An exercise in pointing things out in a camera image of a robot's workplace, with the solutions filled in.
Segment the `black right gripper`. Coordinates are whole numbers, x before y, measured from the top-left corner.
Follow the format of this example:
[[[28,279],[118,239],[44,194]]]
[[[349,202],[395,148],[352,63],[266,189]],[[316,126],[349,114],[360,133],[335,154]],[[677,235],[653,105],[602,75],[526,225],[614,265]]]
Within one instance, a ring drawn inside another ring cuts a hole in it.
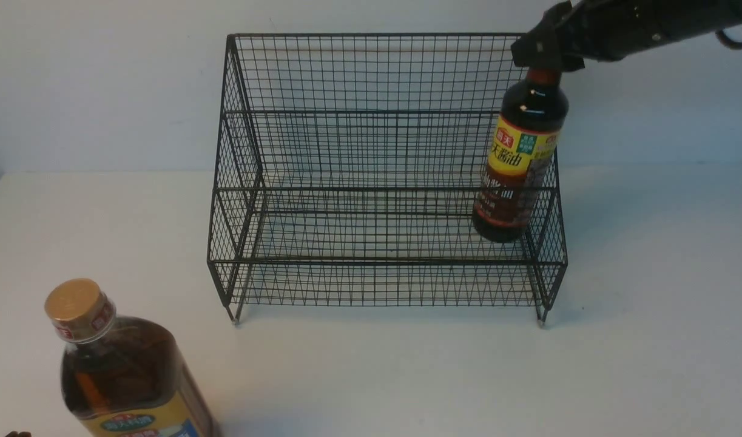
[[[518,67],[575,72],[707,33],[742,50],[742,1],[558,2],[510,51]]]

